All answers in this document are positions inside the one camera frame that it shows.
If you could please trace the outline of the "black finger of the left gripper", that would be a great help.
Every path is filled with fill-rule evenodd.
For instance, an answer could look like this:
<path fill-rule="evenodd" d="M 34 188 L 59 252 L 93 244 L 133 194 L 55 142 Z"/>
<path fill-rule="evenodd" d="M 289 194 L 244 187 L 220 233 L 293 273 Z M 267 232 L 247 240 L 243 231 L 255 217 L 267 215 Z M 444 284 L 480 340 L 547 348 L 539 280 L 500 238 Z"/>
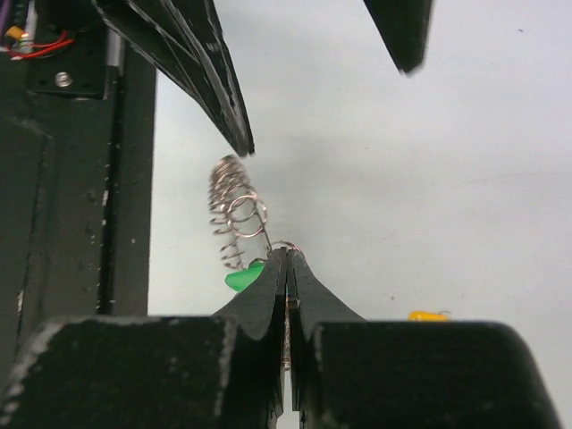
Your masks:
<path fill-rule="evenodd" d="M 247 107 L 212 1 L 94 1 L 104 23 L 193 98 L 238 156 L 255 153 Z"/>

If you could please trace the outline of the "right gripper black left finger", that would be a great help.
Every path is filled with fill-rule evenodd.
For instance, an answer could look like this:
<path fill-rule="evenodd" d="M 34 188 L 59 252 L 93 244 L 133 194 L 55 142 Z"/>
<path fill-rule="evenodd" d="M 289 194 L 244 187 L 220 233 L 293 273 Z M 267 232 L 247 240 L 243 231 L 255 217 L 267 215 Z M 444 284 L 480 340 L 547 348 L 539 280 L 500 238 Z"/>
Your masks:
<path fill-rule="evenodd" d="M 4 428 L 273 428 L 286 252 L 209 316 L 57 317 L 17 357 Z"/>

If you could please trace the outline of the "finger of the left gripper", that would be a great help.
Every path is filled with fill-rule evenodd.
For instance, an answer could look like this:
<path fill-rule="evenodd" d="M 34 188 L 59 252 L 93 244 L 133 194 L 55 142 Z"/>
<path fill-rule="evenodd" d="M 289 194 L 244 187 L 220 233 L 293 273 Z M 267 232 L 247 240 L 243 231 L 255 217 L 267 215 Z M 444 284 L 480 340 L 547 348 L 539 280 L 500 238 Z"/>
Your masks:
<path fill-rule="evenodd" d="M 397 70 L 410 74 L 425 59 L 432 0 L 364 0 Z"/>

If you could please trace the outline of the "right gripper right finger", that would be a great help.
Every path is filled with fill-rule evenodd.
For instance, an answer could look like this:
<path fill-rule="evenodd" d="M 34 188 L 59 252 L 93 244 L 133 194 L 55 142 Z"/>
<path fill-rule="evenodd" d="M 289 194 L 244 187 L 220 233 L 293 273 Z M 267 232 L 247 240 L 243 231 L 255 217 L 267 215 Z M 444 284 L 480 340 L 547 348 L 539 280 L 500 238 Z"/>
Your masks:
<path fill-rule="evenodd" d="M 559 428 L 526 343 L 485 321 L 368 321 L 287 254 L 291 382 L 303 428 Z"/>

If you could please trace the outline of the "yellow key tag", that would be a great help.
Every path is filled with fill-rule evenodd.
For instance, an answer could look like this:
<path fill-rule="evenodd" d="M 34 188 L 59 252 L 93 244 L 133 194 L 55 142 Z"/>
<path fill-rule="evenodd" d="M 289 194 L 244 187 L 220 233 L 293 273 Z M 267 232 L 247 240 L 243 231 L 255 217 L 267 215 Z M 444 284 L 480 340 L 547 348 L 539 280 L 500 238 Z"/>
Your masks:
<path fill-rule="evenodd" d="M 417 310 L 408 314 L 408 320 L 414 322 L 447 322 L 450 320 L 450 317 L 445 313 L 432 313 Z"/>

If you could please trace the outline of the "green key tag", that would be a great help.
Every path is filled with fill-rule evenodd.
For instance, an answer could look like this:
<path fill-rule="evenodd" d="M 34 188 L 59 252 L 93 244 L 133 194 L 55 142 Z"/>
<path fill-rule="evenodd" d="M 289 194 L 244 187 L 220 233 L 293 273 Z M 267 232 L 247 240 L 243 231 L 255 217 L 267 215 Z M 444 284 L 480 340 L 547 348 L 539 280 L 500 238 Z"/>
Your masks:
<path fill-rule="evenodd" d="M 247 268 L 227 274 L 224 282 L 231 290 L 240 293 L 259 277 L 264 268 L 265 261 L 255 260 Z"/>

